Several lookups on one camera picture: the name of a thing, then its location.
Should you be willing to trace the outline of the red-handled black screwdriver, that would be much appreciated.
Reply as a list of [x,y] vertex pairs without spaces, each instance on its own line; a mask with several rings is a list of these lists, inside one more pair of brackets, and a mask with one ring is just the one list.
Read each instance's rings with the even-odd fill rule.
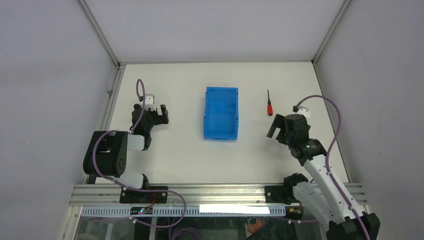
[[274,114],[269,90],[267,90],[267,114],[268,116],[272,116]]

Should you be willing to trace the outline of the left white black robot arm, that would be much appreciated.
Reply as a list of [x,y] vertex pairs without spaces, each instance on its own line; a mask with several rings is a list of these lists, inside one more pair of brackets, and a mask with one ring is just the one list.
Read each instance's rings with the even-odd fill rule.
[[110,130],[94,131],[83,159],[83,171],[87,175],[110,180],[124,189],[132,189],[131,197],[138,203],[145,203],[151,196],[147,176],[127,166],[127,153],[147,151],[151,145],[151,131],[154,126],[169,123],[166,105],[146,108],[138,103],[131,113],[132,123],[136,125],[133,133]]

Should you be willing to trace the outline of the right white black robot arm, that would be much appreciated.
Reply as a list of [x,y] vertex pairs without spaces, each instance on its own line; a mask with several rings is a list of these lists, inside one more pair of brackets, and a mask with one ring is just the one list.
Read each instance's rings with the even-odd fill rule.
[[290,150],[291,155],[310,174],[320,192],[308,178],[294,173],[281,186],[266,186],[267,203],[305,205],[325,230],[328,240],[375,240],[381,222],[376,214],[367,213],[340,181],[328,162],[329,152],[319,140],[309,137],[310,125],[301,114],[277,114],[267,133]]

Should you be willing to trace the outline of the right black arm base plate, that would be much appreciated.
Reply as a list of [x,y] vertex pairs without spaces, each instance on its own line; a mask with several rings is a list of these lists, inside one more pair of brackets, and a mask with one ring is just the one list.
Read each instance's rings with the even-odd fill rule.
[[264,187],[264,195],[266,203],[279,203],[286,205],[300,203],[294,197],[292,186],[267,185]]

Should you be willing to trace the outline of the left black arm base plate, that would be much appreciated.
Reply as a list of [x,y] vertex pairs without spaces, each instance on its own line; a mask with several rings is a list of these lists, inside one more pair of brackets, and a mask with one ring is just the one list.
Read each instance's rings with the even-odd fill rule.
[[119,197],[119,203],[121,204],[166,204],[168,200],[168,194],[164,190],[168,190],[167,186],[150,186],[148,190],[153,192],[139,192],[134,190],[123,190]]

